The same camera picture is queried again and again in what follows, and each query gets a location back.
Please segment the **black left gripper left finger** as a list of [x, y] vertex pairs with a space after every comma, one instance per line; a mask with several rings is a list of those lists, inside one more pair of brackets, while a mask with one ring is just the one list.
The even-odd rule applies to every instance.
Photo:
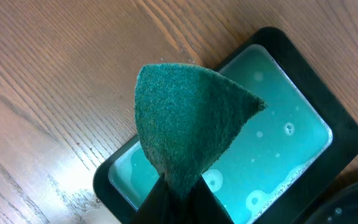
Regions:
[[163, 177], [159, 177], [152, 190], [136, 211], [130, 224], [169, 224], [170, 191]]

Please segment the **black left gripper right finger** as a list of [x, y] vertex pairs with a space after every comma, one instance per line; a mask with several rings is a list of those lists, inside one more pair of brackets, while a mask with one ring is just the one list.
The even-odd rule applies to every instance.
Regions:
[[195, 224], [234, 223], [202, 177], [191, 190], [191, 219]]

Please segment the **green scouring pad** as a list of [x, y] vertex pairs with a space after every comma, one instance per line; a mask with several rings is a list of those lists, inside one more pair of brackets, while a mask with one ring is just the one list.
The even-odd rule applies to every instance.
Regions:
[[265, 101], [214, 70], [144, 65], [135, 86], [135, 125], [144, 154], [169, 189], [186, 198]]

